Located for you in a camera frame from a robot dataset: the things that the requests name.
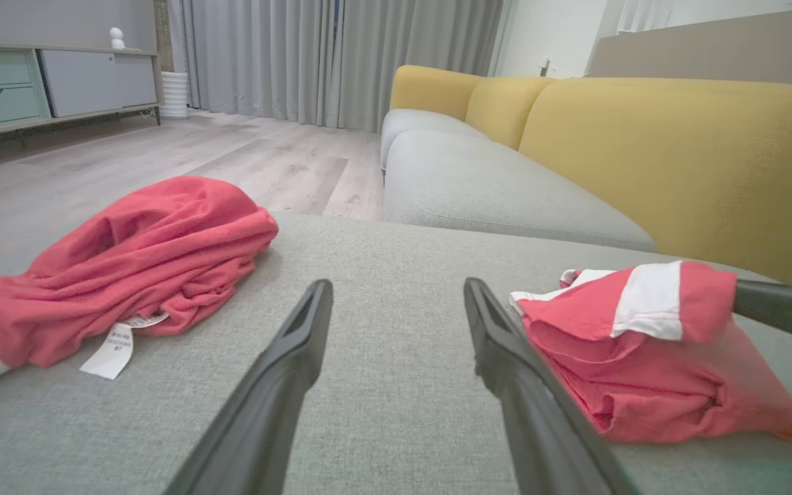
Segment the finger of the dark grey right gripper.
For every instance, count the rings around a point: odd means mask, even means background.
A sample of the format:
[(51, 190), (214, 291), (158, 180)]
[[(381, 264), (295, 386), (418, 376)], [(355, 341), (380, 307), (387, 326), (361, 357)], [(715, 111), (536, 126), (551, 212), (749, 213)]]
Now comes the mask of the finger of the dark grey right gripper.
[(738, 279), (733, 313), (792, 334), (792, 286)]

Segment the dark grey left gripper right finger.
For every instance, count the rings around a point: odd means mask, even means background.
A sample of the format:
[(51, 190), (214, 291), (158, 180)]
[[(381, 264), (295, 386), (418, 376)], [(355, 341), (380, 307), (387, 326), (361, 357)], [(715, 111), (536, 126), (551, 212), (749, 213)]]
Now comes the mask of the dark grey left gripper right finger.
[(464, 284), (476, 373), (500, 402), (522, 494), (636, 494), (638, 489), (524, 329), (479, 278)]

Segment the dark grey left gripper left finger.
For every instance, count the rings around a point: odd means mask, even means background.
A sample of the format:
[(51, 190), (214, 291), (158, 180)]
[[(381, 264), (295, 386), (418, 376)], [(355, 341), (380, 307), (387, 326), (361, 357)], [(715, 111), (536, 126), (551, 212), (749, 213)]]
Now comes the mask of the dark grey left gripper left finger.
[(304, 398), (322, 369), (332, 306), (332, 282), (312, 282), (166, 493), (282, 493)]

